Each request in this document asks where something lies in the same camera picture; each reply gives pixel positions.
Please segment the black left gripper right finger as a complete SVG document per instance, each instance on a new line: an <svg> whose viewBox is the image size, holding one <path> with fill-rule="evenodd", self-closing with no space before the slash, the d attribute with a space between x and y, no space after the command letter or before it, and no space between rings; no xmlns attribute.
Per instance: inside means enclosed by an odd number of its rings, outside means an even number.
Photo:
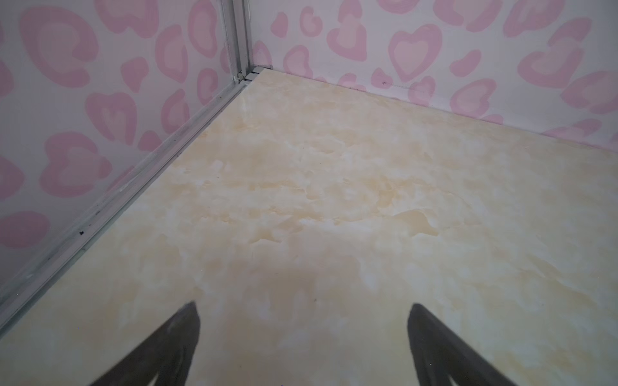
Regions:
<svg viewBox="0 0 618 386"><path fill-rule="evenodd" d="M407 334L421 386L515 386L420 303L411 307Z"/></svg>

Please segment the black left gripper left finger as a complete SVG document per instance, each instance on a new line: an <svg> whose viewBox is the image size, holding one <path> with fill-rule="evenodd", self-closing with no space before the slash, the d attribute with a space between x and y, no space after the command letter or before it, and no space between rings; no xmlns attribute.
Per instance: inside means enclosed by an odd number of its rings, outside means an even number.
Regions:
<svg viewBox="0 0 618 386"><path fill-rule="evenodd" d="M186 384L200 330L196 303L188 302L93 384Z"/></svg>

